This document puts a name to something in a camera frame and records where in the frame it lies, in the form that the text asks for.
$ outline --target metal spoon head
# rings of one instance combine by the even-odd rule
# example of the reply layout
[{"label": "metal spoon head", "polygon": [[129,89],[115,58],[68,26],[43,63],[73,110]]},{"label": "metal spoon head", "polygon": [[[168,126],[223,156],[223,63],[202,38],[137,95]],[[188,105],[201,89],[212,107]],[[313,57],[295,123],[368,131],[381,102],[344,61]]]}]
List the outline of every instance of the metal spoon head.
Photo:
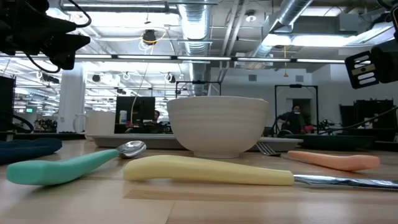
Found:
[{"label": "metal spoon head", "polygon": [[123,159],[131,159],[146,149],[147,146],[142,141],[127,142],[116,148],[119,151],[119,157]]}]

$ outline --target wooden table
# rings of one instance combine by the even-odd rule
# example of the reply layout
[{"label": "wooden table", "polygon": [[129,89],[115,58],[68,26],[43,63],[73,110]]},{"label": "wooden table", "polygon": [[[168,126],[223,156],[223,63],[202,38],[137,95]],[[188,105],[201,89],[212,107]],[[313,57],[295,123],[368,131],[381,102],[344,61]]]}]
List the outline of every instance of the wooden table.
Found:
[{"label": "wooden table", "polygon": [[[59,160],[101,149],[92,142],[65,141]],[[151,151],[142,156],[189,151]],[[398,180],[398,154],[372,152],[382,166],[349,173],[257,152],[244,153],[240,164],[291,170],[295,174],[370,177]],[[273,187],[197,182],[123,180],[126,160],[113,159],[79,180],[40,187],[8,182],[0,166],[1,224],[186,224],[186,223],[398,223],[398,192],[361,189]]]}]

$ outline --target white tray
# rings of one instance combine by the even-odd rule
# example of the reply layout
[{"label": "white tray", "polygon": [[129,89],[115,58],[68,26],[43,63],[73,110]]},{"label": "white tray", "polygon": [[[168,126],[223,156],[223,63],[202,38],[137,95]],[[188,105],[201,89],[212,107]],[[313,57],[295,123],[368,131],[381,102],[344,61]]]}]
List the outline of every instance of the white tray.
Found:
[{"label": "white tray", "polygon": [[[93,138],[98,147],[118,147],[129,141],[143,141],[148,149],[185,149],[173,134],[88,134],[87,136]],[[259,142],[266,142],[276,152],[285,152],[294,149],[303,140],[261,137]],[[256,146],[250,150],[258,151]]]}]

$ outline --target bowl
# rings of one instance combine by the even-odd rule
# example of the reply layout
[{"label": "bowl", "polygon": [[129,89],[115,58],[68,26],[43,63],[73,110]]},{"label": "bowl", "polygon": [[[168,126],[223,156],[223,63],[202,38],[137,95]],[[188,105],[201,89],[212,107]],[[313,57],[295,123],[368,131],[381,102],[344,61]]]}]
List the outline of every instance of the bowl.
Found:
[{"label": "bowl", "polygon": [[235,158],[262,135],[268,102],[235,96],[196,96],[167,102],[177,141],[196,157]]}]

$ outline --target white cup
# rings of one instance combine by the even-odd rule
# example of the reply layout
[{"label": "white cup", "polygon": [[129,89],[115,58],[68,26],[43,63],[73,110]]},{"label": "white cup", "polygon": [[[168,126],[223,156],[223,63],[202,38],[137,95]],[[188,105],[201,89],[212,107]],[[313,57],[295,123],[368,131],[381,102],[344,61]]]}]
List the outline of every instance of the white cup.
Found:
[{"label": "white cup", "polygon": [[[86,118],[85,132],[77,130],[77,118],[84,116]],[[73,128],[77,134],[109,135],[114,134],[114,122],[116,114],[104,111],[87,111],[86,114],[76,114],[73,120]]]}]

